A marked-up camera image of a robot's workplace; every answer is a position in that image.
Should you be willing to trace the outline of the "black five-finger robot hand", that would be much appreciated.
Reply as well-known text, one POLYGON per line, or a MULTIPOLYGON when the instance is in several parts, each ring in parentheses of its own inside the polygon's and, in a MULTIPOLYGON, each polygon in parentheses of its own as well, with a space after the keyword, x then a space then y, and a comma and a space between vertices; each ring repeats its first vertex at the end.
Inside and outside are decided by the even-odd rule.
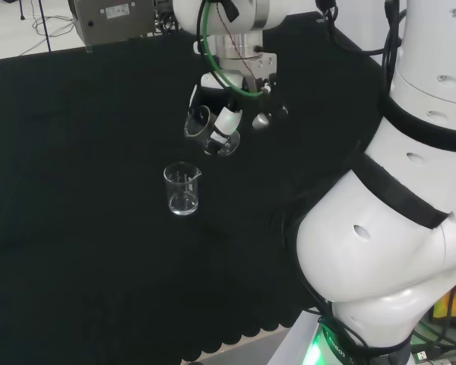
POLYGON ((242 103, 255 107, 252 128, 260 131, 288 117, 288 110, 280 98, 277 75, 258 79, 259 97, 245 97, 226 85, 216 73, 202 75, 195 85, 185 119, 184 136, 211 156, 231 155, 240 143, 238 127, 241 125, 242 103))

